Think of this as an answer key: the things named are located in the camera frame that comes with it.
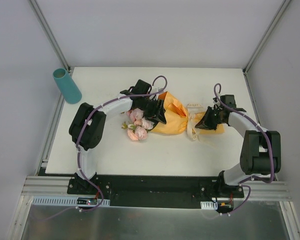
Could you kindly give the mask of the pink artificial flower bouquet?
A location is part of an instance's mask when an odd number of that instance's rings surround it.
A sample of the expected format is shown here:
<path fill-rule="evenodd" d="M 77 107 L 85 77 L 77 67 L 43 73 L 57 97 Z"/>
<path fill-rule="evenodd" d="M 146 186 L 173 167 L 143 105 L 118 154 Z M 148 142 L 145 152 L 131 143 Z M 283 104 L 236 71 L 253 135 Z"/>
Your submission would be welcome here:
<path fill-rule="evenodd" d="M 144 116 L 144 111 L 135 108 L 125 112 L 128 122 L 123 122 L 121 128 L 126 131 L 131 141 L 143 141 L 148 137 L 148 132 L 154 129 L 154 123 Z"/>

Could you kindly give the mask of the orange wrapping paper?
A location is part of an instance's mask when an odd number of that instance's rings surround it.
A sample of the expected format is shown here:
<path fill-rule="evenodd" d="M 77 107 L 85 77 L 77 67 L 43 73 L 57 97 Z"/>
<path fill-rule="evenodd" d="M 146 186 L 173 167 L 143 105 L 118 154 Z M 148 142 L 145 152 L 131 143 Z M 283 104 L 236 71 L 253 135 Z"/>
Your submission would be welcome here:
<path fill-rule="evenodd" d="M 164 135 L 179 135 L 187 132 L 188 111 L 186 106 L 168 91 L 160 94 L 158 98 L 164 101 L 166 124 L 158 123 L 151 132 Z M 203 110 L 203 112 L 196 114 L 196 124 L 203 118 L 205 112 Z M 222 124 L 219 124 L 216 130 L 199 129 L 199 131 L 200 135 L 216 135 L 223 134 L 225 129 Z"/>

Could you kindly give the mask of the cream ribbon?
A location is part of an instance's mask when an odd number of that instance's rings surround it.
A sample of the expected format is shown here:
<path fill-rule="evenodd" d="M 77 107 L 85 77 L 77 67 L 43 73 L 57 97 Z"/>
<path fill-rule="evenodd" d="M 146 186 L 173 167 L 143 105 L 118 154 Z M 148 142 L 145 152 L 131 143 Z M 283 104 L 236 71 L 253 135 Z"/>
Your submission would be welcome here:
<path fill-rule="evenodd" d="M 188 103 L 186 105 L 187 109 L 187 136 L 192 141 L 199 141 L 201 144 L 209 146 L 210 148 L 213 147 L 213 144 L 211 141 L 209 141 L 207 138 L 200 136 L 200 129 L 195 128 L 195 117 L 196 114 L 202 113 L 204 111 L 204 108 L 199 103 Z"/>

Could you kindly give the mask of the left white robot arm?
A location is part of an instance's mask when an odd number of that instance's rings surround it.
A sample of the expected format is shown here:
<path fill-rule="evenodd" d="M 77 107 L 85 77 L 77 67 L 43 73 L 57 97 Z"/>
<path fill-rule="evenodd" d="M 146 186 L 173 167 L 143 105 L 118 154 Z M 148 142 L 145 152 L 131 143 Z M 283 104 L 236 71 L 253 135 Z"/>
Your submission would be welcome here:
<path fill-rule="evenodd" d="M 122 90 L 117 97 L 99 106 L 95 107 L 86 102 L 79 106 L 68 130 L 77 153 L 77 170 L 72 190 L 79 188 L 86 195 L 95 191 L 94 179 L 97 171 L 89 155 L 100 143 L 105 123 L 111 117 L 140 110 L 141 122 L 147 124 L 144 127 L 147 131 L 153 130 L 158 123 L 164 125 L 167 123 L 164 101 L 159 99 L 159 95 L 166 89 L 168 80 L 163 75 L 156 77 L 155 80 L 160 78 L 165 81 L 163 88 L 153 89 L 153 83 L 149 84 L 139 79 L 134 86 Z"/>

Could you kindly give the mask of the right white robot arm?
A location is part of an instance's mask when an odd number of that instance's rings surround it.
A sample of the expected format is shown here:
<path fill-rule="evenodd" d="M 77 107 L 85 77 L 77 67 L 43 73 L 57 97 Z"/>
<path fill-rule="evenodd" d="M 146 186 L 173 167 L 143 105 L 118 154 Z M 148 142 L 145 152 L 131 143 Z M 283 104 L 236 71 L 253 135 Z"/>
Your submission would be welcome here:
<path fill-rule="evenodd" d="M 241 196 L 242 184 L 258 180 L 270 184 L 281 169 L 281 136 L 258 125 L 243 108 L 238 108 L 231 94 L 216 96 L 202 119 L 195 125 L 200 130 L 216 130 L 227 124 L 243 138 L 239 163 L 218 174 L 216 182 L 209 188 L 211 197 Z"/>

